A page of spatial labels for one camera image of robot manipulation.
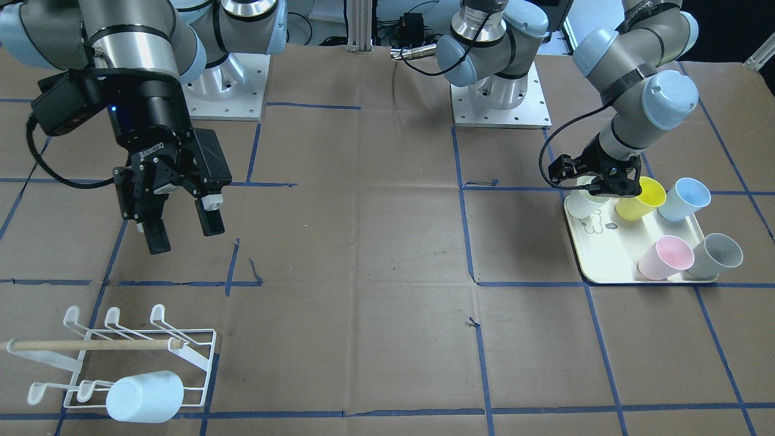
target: plastic cup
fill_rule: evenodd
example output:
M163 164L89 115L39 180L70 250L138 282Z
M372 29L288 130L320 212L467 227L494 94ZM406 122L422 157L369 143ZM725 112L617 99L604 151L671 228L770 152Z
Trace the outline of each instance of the plastic cup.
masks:
M740 246L725 234L709 234L694 248L694 265L687 270L699 279L712 279L742 264Z
M678 236L665 235L649 248L638 262L638 270L648 280L664 280L677 272L689 269L694 263L694 252Z
M588 185L594 180L594 177L585 175L579 177L576 181L576 186ZM584 189L578 189L573 191L566 200L565 207L571 216L583 220L590 216L595 210L600 209L608 200L609 197L593 196Z
M629 199L620 199L616 203L616 213L623 219L635 221L651 213L657 207L665 203L667 194L662 185L649 177L640 178L640 186L643 192Z
M680 178L667 193L665 204L657 210L668 221L681 221L692 213L711 204L711 192L702 182L693 178Z
M183 392L183 382L174 372L149 372L114 383L105 405L114 420L159 424L180 410Z

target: blue cup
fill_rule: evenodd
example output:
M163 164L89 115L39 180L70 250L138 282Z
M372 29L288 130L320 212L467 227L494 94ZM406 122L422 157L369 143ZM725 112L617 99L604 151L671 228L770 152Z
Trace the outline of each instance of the blue cup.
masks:
M698 180L684 177L667 193L667 200L658 211L665 220L677 222L709 204L711 192L708 188Z

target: tray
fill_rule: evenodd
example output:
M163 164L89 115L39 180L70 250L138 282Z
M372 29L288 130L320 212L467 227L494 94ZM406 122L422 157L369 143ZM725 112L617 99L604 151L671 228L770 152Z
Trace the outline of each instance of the tray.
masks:
M581 273L588 281L599 284L638 283L711 283L712 279L697 279L688 272L679 272L664 280L648 280L638 271L638 260L657 239L672 234L685 240L691 247L698 245L705 235L694 214L677 223L665 220L651 212L634 222L622 219L614 210L617 199L605 203L588 218L579 220L563 204L570 239L576 251Z

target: wooden dowel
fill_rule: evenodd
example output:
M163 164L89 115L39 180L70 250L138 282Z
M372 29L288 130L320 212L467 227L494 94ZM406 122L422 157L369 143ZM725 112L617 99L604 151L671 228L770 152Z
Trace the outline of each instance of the wooden dowel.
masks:
M8 342L0 343L0 349L5 350ZM183 348L181 339L173 339L170 348ZM116 350L166 350L167 340L161 339L116 339L114 341L16 341L13 351L116 351Z

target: yellow cup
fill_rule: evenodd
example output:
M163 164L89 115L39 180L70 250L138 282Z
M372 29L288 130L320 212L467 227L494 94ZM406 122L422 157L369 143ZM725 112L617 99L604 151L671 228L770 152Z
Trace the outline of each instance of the yellow cup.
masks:
M665 204L667 194L665 188L653 178L641 177L640 186L643 192L637 197L620 199L616 203L616 213L628 221L635 221L651 213L657 207Z

